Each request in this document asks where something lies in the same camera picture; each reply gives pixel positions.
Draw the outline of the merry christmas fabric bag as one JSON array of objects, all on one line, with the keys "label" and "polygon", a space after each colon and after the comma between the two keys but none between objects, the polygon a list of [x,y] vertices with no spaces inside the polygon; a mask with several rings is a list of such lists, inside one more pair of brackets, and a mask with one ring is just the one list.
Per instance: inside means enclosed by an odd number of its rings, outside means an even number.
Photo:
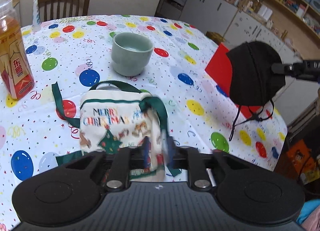
[{"label": "merry christmas fabric bag", "polygon": [[163,101],[122,81],[102,81],[81,97],[80,117],[67,115],[57,83],[52,85],[56,109],[80,133],[83,155],[93,151],[116,154],[121,148],[141,146],[149,138],[148,167],[132,169],[136,181],[165,180],[163,148],[168,133],[168,114]]}]

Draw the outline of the black face mask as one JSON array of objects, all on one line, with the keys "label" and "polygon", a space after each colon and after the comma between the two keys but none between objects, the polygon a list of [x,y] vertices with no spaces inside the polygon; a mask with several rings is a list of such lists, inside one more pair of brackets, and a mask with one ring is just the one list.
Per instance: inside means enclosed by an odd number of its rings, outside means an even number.
[{"label": "black face mask", "polygon": [[236,122],[241,108],[247,106],[250,116],[243,123],[249,121],[263,122],[273,116],[261,117],[266,104],[271,103],[274,110],[273,98],[285,86],[285,76],[275,74],[273,65],[281,65],[281,58],[269,44],[261,41],[245,42],[226,53],[231,67],[232,79],[229,97],[238,105],[238,111],[232,123],[229,140],[234,136]]}]

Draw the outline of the red cardboard shoe box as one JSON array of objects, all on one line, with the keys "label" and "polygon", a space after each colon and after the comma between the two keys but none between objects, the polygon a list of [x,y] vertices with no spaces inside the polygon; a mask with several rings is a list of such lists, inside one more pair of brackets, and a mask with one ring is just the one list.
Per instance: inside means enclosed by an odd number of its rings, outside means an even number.
[{"label": "red cardboard shoe box", "polygon": [[245,42],[232,49],[221,43],[205,68],[247,119],[259,114],[268,102],[267,50],[268,45],[260,41]]}]

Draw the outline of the brown cardboard carton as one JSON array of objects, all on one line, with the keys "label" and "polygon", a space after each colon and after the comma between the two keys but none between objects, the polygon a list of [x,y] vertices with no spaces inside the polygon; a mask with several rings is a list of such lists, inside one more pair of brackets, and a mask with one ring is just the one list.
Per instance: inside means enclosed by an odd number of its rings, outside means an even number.
[{"label": "brown cardboard carton", "polygon": [[208,39],[215,42],[217,45],[220,45],[221,43],[226,42],[225,38],[216,32],[208,31],[208,32],[206,32],[206,37],[208,37]]}]

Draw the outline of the pale green ceramic cup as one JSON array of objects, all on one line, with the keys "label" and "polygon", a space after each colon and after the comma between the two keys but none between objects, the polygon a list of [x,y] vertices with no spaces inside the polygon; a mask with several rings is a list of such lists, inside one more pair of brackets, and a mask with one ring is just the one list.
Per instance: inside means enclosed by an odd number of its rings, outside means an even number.
[{"label": "pale green ceramic cup", "polygon": [[144,35],[117,33],[112,42],[112,67],[122,76],[136,76],[149,63],[153,49],[152,41]]}]

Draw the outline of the orange drink bottle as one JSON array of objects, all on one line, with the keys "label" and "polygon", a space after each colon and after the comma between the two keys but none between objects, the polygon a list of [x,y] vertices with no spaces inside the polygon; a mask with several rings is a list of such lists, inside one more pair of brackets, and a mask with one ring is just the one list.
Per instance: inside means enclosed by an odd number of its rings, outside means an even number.
[{"label": "orange drink bottle", "polygon": [[12,0],[1,0],[1,78],[15,100],[23,98],[34,87],[21,25]]}]

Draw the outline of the white tube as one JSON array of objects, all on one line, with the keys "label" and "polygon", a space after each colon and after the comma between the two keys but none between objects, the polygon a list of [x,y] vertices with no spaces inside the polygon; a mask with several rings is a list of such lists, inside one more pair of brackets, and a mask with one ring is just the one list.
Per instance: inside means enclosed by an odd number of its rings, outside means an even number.
[{"label": "white tube", "polygon": [[32,23],[33,32],[41,30],[41,20],[39,12],[39,2],[38,0],[33,0],[33,23]]}]

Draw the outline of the brown wooden chair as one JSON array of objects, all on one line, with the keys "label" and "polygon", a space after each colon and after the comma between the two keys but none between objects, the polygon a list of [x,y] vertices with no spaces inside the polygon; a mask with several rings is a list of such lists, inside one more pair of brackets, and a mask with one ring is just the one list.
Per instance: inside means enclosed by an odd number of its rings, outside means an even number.
[{"label": "brown wooden chair", "polygon": [[90,0],[38,0],[42,22],[87,16]]}]

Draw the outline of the wooden side table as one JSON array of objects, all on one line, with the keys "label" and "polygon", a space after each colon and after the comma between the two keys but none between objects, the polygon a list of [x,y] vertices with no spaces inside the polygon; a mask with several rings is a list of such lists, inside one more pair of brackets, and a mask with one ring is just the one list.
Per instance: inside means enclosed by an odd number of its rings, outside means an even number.
[{"label": "wooden side table", "polygon": [[14,7],[16,14],[17,14],[17,19],[19,22],[21,22],[21,17],[20,17],[20,0],[12,0],[12,6]]}]

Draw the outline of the white cabinet wall unit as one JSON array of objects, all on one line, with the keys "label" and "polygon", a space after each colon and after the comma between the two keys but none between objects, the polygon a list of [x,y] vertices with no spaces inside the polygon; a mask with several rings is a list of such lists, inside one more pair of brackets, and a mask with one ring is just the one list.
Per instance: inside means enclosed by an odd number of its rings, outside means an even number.
[{"label": "white cabinet wall unit", "polygon": [[284,63],[319,59],[319,0],[160,0],[156,15],[217,33],[230,46],[266,42]]}]

